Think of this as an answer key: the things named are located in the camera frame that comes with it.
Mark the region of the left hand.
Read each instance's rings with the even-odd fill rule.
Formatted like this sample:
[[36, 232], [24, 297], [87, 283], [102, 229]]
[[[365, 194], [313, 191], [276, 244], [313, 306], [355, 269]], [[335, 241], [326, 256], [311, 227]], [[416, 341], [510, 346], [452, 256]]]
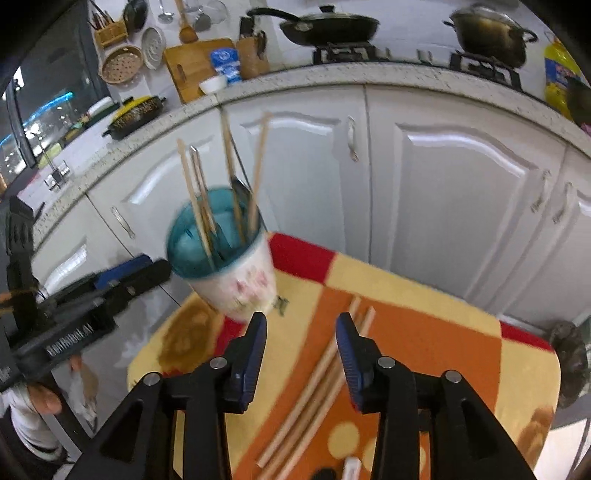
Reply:
[[[80, 355], [74, 355], [69, 359], [70, 373], [80, 372], [83, 360]], [[27, 392], [34, 409], [40, 415], [56, 415], [62, 410], [61, 400], [58, 395], [40, 384], [28, 384]]]

